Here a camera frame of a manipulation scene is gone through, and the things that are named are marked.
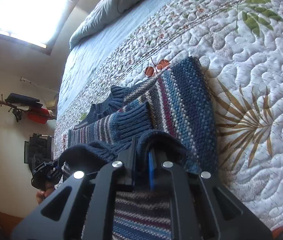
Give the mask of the person's left hand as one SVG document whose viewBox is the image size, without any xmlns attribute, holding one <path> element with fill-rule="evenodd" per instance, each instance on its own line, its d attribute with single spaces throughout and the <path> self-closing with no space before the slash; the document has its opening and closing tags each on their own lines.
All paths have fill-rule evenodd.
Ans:
<svg viewBox="0 0 283 240">
<path fill-rule="evenodd" d="M 41 204 L 45 198 L 50 196 L 55 191 L 55 186 L 53 183 L 46 181 L 45 182 L 45 190 L 39 190 L 36 192 L 36 200 L 38 204 Z"/>
</svg>

